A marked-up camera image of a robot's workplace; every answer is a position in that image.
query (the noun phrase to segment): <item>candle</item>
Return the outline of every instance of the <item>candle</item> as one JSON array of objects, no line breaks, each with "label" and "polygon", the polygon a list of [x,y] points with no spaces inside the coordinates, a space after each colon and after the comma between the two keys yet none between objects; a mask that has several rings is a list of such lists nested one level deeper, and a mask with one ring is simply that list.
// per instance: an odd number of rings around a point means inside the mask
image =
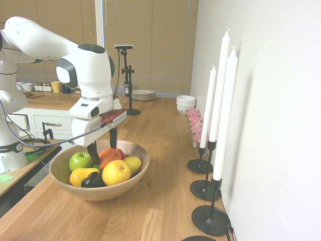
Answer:
[{"label": "candle", "polygon": [[217,140],[217,132],[218,132],[219,121],[220,121],[222,96],[223,96],[226,64],[227,64],[227,56],[229,53],[229,48],[230,48],[230,37],[229,37],[228,31],[226,31],[224,37],[222,38],[220,62],[219,62],[219,69],[217,74],[215,98],[214,98],[214,106],[213,106],[213,113],[212,113],[211,130],[210,130],[210,139],[209,139],[210,142],[215,142]]},{"label": "candle", "polygon": [[205,148],[205,145],[206,145],[206,137],[207,137],[207,131],[210,123],[211,109],[212,109],[212,102],[213,102],[213,95],[214,95],[214,88],[215,88],[215,79],[216,79],[216,70],[215,70],[215,67],[213,66],[210,73],[209,87],[207,91],[200,148]]},{"label": "candle", "polygon": [[213,179],[220,181],[222,179],[223,163],[225,156],[227,132],[232,108],[232,99],[235,84],[235,75],[237,67],[237,57],[233,49],[227,62],[226,80],[223,92],[222,111],[220,117],[220,127],[218,131],[218,141],[216,145],[215,165],[213,170]]}]

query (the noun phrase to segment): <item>green apple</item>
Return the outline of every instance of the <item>green apple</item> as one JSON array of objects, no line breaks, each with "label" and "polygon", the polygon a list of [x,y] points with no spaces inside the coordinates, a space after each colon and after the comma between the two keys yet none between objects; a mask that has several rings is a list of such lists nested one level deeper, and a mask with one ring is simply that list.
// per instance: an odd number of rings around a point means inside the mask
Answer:
[{"label": "green apple", "polygon": [[69,160],[70,171],[74,171],[77,168],[91,168],[94,162],[92,161],[88,152],[77,152]]}]

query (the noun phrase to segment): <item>kitchen counter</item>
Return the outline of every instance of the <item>kitchen counter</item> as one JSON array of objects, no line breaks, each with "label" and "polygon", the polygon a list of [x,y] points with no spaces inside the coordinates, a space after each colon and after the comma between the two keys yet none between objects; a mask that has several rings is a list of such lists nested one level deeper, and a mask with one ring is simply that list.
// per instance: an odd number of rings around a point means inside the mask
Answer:
[{"label": "kitchen counter", "polygon": [[33,96],[28,98],[27,108],[69,110],[81,97],[81,94],[63,92],[33,92],[32,94]]},{"label": "kitchen counter", "polygon": [[[118,126],[118,139],[148,151],[150,165],[140,182],[117,198],[94,202],[72,196],[47,176],[0,219],[0,240],[182,241],[209,236],[191,219],[196,207],[211,202],[190,192],[190,184],[205,175],[187,167],[194,159],[187,116],[177,111],[175,98],[133,100],[133,108],[140,114]],[[221,199],[215,206],[224,210]]]}]

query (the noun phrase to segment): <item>tripod stand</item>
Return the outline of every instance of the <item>tripod stand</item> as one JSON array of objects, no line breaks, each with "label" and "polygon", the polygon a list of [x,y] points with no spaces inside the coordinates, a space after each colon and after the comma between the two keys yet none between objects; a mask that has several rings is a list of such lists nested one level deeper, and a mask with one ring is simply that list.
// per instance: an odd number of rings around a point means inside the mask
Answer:
[{"label": "tripod stand", "polygon": [[132,98],[131,98],[131,93],[132,93],[132,83],[131,83],[131,74],[135,73],[135,71],[131,68],[131,65],[128,67],[127,66],[127,49],[122,49],[121,54],[124,56],[124,61],[125,61],[125,68],[121,69],[121,73],[125,73],[125,84],[128,84],[128,92],[129,92],[129,109],[126,110],[127,115],[137,115],[140,114],[140,111],[138,109],[133,109],[132,108]]}]

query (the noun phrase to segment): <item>red checkered cloth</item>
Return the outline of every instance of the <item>red checkered cloth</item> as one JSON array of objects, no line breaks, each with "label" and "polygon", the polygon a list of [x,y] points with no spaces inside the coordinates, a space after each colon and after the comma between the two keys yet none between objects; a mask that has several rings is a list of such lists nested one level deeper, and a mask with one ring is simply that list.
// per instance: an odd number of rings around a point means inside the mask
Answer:
[{"label": "red checkered cloth", "polygon": [[190,122],[203,122],[203,119],[197,116],[191,116],[189,120]]},{"label": "red checkered cloth", "polygon": [[192,127],[191,132],[194,134],[201,134],[203,129],[203,125],[197,126],[197,127]]},{"label": "red checkered cloth", "polygon": [[190,109],[187,109],[187,112],[200,112],[198,109],[196,108],[190,108]]},{"label": "red checkered cloth", "polygon": [[196,143],[200,143],[201,142],[201,137],[202,137],[201,134],[193,135],[193,141],[196,142]]},{"label": "red checkered cloth", "polygon": [[202,127],[203,123],[202,122],[190,122],[191,127]]},{"label": "red checkered cloth", "polygon": [[197,116],[197,117],[200,117],[200,114],[199,114],[198,112],[195,112],[195,111],[187,112],[187,115],[188,115],[188,116]]}]

